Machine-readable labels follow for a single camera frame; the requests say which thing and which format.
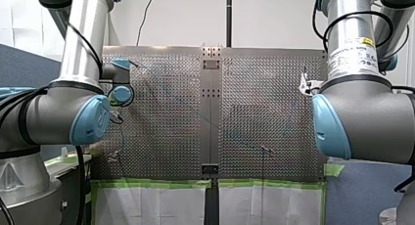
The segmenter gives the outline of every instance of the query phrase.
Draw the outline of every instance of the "bolt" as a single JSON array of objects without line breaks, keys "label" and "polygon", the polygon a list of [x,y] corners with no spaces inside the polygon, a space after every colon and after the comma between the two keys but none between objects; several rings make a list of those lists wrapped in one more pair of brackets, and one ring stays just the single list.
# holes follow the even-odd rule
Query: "bolt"
[{"label": "bolt", "polygon": [[67,207],[68,207],[68,202],[63,201],[63,202],[61,203],[61,211],[64,211],[64,210],[65,210],[65,208],[67,208]]}]

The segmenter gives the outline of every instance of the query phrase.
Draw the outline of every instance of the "white cloth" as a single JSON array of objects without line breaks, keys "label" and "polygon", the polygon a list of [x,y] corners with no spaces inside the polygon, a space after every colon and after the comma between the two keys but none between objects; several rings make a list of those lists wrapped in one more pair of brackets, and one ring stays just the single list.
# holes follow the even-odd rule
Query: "white cloth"
[{"label": "white cloth", "polygon": [[95,225],[204,225],[205,189],[98,189]]},{"label": "white cloth", "polygon": [[220,188],[221,225],[319,225],[322,190]]}]

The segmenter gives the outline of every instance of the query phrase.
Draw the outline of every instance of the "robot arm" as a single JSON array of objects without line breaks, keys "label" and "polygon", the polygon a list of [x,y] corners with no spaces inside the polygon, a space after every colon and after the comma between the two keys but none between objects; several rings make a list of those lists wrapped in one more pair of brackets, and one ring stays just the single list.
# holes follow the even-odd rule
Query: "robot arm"
[{"label": "robot arm", "polygon": [[[332,23],[345,14],[370,11],[374,1],[321,0],[320,5]],[[415,163],[414,96],[394,94],[378,68],[380,56],[394,50],[413,12],[415,0],[398,1],[383,0],[397,31],[382,47],[376,48],[375,41],[389,28],[380,20],[375,33],[370,15],[345,18],[329,32],[329,78],[313,97],[316,144],[326,156]]]},{"label": "robot arm", "polygon": [[[101,58],[107,12],[114,0],[66,2],[70,3],[69,23]],[[98,85],[100,69],[85,42],[68,27],[60,76],[50,82],[47,94],[34,97],[26,107],[20,105],[7,115],[0,132],[0,152],[100,140],[110,117],[109,101]]]},{"label": "robot arm", "polygon": [[[131,92],[121,84],[129,83],[129,63],[118,59],[101,65],[107,13],[114,0],[39,1],[55,14],[66,37],[61,71],[39,90],[0,88],[0,198],[16,215],[16,224],[55,225],[62,213],[60,183],[51,181],[39,146],[99,141],[110,119],[110,100],[100,79],[117,83],[110,99],[116,105],[126,103]],[[39,205],[45,200],[48,206]],[[22,216],[30,206],[45,209]],[[44,217],[51,219],[45,223]]]},{"label": "robot arm", "polygon": [[[394,69],[397,62],[397,55],[392,53],[399,44],[399,39],[405,33],[414,11],[415,0],[382,0],[384,7],[382,13],[392,20],[393,35],[385,45],[377,48],[379,59],[379,71]],[[389,27],[385,21],[379,20],[376,24],[375,39],[377,42],[384,41],[389,34]]]}]

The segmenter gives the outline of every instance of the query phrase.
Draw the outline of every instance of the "white wall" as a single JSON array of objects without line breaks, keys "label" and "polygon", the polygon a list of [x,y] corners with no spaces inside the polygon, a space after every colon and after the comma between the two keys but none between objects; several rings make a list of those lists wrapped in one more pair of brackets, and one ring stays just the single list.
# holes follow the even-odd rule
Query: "white wall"
[{"label": "white wall", "polygon": [[[135,45],[148,0],[122,0],[109,16],[110,45]],[[322,49],[314,35],[314,0],[233,0],[233,46],[249,48]],[[318,13],[321,32],[326,18]],[[140,45],[225,45],[226,0],[153,0]],[[412,30],[399,53],[398,68],[388,74],[393,84],[415,84]],[[0,0],[0,43],[59,60],[64,40],[47,10],[37,0]]]},{"label": "white wall", "polygon": [[[147,2],[123,0],[115,5],[110,44],[135,45]],[[314,0],[233,0],[233,47],[322,49],[312,30],[313,5]],[[321,13],[317,25],[324,32],[327,19]],[[140,45],[225,45],[225,31],[226,0],[153,0]],[[408,46],[412,43],[399,53],[398,68],[388,74],[393,84],[412,80],[407,79],[413,54]]]},{"label": "white wall", "polygon": [[37,0],[0,0],[0,44],[59,61],[64,43]]}]

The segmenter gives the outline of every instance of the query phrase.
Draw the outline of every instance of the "warning sticker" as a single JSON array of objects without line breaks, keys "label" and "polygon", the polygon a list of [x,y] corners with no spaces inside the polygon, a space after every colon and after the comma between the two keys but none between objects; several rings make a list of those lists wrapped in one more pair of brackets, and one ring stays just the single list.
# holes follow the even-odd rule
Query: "warning sticker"
[{"label": "warning sticker", "polygon": [[375,42],[373,42],[372,39],[367,38],[367,37],[357,37],[354,39],[349,39],[349,40],[346,40],[345,43],[366,44],[366,45],[372,46],[373,48],[375,47]]},{"label": "warning sticker", "polygon": [[330,55],[329,66],[332,70],[378,70],[376,49],[371,45],[373,41],[369,39],[370,41],[364,42],[363,40],[368,38],[359,39],[359,43],[356,41],[347,43]]}]

